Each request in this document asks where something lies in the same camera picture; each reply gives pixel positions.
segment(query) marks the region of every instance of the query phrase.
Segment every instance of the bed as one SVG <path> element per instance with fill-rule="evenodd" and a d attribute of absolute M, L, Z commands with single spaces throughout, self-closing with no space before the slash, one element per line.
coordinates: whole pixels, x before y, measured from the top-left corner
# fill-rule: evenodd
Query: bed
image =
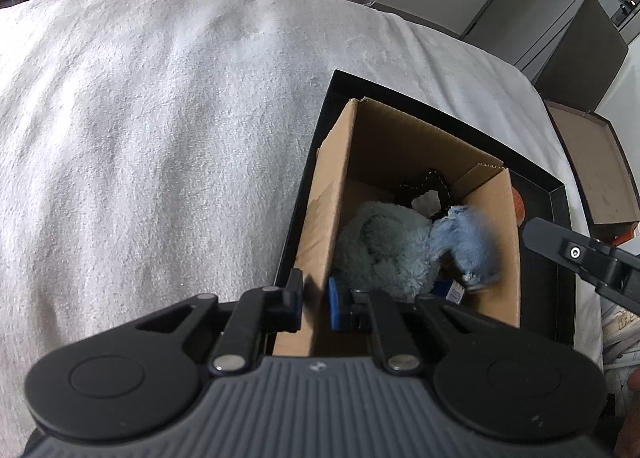
<path fill-rule="evenodd" d="M 0 455 L 32 429 L 29 367 L 203 291 L 273 280 L 334 69 L 454 115 L 564 181 L 513 66 L 342 0 L 32 0 L 0 10 Z M 576 288 L 575 348 L 602 358 Z"/>

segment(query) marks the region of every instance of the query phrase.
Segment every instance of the orange object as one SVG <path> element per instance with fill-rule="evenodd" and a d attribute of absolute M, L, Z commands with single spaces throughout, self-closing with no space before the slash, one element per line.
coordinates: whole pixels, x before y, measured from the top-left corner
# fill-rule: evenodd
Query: orange object
<path fill-rule="evenodd" d="M 626 233 L 622 233 L 620 236 L 616 236 L 613 238 L 613 242 L 611 245 L 617 247 L 618 245 L 622 245 L 624 242 L 628 242 L 631 238 L 635 238 L 636 227 L 638 224 L 633 224 Z"/>
<path fill-rule="evenodd" d="M 515 187 L 511 188 L 511 194 L 513 194 L 513 206 L 516 208 L 516 223 L 520 227 L 524 222 L 524 202 Z"/>

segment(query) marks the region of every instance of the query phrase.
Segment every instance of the fluffy stuffed animal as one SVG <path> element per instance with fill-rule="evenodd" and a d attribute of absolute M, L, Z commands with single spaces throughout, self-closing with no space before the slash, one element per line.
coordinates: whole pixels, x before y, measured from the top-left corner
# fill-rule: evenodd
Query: fluffy stuffed animal
<path fill-rule="evenodd" d="M 407 207 L 367 202 L 338 236 L 334 277 L 340 289 L 382 289 L 396 301 L 411 302 L 431 291 L 446 252 L 468 290 L 499 276 L 497 244 L 474 209 L 451 207 L 431 222 Z"/>

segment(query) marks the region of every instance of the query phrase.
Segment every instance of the metal screw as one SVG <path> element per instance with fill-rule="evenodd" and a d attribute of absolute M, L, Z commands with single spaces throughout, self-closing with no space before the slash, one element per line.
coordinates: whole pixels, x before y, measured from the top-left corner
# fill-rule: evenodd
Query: metal screw
<path fill-rule="evenodd" d="M 313 364 L 309 364 L 309 369 L 313 372 L 324 372 L 326 369 L 326 364 L 324 362 L 314 362 Z"/>
<path fill-rule="evenodd" d="M 213 367 L 219 372 L 237 372 L 244 368 L 245 364 L 244 357 L 235 354 L 221 355 L 213 361 Z"/>
<path fill-rule="evenodd" d="M 405 353 L 389 357 L 386 363 L 396 372 L 410 372 L 420 366 L 420 361 L 416 356 Z"/>

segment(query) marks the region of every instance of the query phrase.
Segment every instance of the cardboard box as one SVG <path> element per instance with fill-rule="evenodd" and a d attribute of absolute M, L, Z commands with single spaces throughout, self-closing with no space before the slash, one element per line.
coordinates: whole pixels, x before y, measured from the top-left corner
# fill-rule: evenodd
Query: cardboard box
<path fill-rule="evenodd" d="M 546 101 L 575 175 L 591 235 L 609 241 L 640 221 L 638 189 L 611 123 Z"/>
<path fill-rule="evenodd" d="M 399 182 L 435 167 L 455 199 L 481 209 L 500 248 L 502 276 L 473 297 L 476 310 L 520 323 L 520 252 L 511 179 L 502 162 L 439 128 L 371 99 L 352 99 L 318 150 L 294 266 L 305 276 L 302 329 L 274 354 L 313 354 L 338 230 L 367 200 L 390 201 Z"/>

